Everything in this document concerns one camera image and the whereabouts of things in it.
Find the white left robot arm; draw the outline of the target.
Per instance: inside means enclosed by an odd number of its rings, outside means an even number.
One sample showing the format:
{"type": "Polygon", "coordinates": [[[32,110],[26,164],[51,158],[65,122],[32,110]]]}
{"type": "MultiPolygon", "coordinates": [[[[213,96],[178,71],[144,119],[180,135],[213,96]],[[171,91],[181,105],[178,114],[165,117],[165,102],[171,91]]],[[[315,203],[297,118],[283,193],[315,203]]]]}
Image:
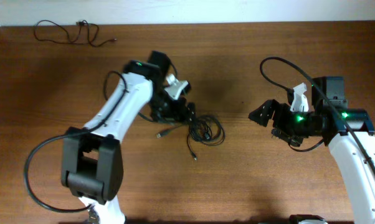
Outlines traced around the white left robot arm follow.
{"type": "Polygon", "coordinates": [[[191,86],[168,72],[171,59],[153,51],[147,62],[129,61],[115,91],[82,128],[70,127],[63,143],[61,183],[88,210],[87,223],[124,223],[117,193],[123,180],[121,142],[144,105],[155,123],[189,124],[191,86]]]}

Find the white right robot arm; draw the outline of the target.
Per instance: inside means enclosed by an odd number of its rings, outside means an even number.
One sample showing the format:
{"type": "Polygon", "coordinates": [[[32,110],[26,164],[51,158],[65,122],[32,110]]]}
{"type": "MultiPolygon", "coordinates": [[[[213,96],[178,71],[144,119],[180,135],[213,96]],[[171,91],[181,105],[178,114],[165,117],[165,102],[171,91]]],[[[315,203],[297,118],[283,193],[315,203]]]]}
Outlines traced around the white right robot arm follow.
{"type": "Polygon", "coordinates": [[[267,100],[249,113],[261,126],[273,122],[272,135],[294,151],[305,138],[321,137],[336,161],[354,213],[355,223],[375,223],[375,128],[364,109],[349,109],[342,77],[314,78],[313,111],[306,85],[291,89],[288,103],[267,100]]]}

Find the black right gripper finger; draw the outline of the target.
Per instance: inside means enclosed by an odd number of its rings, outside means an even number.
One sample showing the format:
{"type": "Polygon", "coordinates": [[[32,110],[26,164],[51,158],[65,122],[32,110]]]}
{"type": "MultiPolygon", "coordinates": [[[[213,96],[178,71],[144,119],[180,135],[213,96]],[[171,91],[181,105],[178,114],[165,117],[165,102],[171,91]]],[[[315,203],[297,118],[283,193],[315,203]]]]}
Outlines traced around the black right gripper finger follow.
{"type": "Polygon", "coordinates": [[[267,127],[269,120],[273,116],[275,105],[275,100],[267,100],[256,110],[250,112],[248,118],[260,126],[267,127]]]}
{"type": "Polygon", "coordinates": [[[293,146],[293,147],[300,147],[303,142],[302,137],[290,136],[277,128],[273,128],[271,130],[271,134],[272,136],[287,142],[288,145],[293,146]]]}

